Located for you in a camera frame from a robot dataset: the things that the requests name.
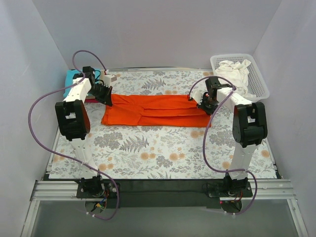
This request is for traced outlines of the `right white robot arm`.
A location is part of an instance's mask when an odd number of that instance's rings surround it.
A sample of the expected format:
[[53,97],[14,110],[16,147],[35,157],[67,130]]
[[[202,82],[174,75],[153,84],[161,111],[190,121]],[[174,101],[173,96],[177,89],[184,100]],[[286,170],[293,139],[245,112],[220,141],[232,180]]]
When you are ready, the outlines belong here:
[[211,197],[241,195],[251,190],[248,182],[249,165],[257,147],[268,135],[265,106],[252,102],[237,93],[237,87],[226,78],[208,76],[202,78],[207,91],[190,90],[188,100],[194,100],[199,109],[214,119],[222,106],[233,112],[232,134],[236,142],[229,169],[223,170],[223,180],[209,187]]

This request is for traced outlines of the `orange t shirt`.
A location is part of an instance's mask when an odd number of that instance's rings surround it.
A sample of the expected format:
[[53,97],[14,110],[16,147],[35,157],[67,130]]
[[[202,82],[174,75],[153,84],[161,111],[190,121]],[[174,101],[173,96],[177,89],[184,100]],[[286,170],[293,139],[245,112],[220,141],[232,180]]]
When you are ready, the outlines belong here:
[[186,95],[112,95],[102,125],[206,127],[210,116]]

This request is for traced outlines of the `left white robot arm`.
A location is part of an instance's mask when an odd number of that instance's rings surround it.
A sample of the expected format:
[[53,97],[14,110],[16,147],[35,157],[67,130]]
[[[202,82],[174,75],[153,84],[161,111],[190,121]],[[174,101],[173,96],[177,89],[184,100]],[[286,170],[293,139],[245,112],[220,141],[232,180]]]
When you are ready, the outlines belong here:
[[55,111],[61,135],[70,142],[75,151],[75,158],[82,165],[81,178],[77,181],[81,190],[93,197],[101,197],[105,191],[101,175],[97,173],[96,164],[88,145],[90,121],[84,102],[90,94],[101,104],[112,106],[111,83],[117,77],[107,72],[96,75],[90,66],[83,67],[82,73],[72,77],[72,87],[62,102],[55,104]]

